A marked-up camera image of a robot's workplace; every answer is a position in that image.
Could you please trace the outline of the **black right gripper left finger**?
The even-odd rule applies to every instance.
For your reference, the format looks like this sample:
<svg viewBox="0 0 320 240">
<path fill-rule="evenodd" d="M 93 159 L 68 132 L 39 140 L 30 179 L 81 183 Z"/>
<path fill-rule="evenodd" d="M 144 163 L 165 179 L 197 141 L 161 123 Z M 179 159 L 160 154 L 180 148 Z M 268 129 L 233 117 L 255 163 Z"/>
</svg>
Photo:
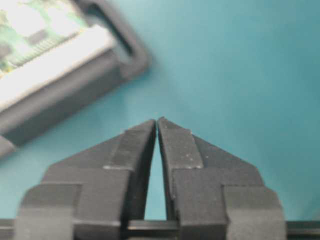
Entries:
<svg viewBox="0 0 320 240">
<path fill-rule="evenodd" d="M 118 240 L 145 216 L 156 121 L 52 164 L 23 197 L 18 240 Z"/>
</svg>

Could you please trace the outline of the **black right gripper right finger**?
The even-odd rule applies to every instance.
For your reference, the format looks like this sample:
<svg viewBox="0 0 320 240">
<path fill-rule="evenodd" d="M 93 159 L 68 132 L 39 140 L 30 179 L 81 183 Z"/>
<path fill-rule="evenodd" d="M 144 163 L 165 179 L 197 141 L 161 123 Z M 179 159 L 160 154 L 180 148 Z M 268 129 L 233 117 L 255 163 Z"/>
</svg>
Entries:
<svg viewBox="0 0 320 240">
<path fill-rule="evenodd" d="M 284 240 L 278 195 L 258 169 L 162 117 L 166 214 L 181 240 Z"/>
</svg>

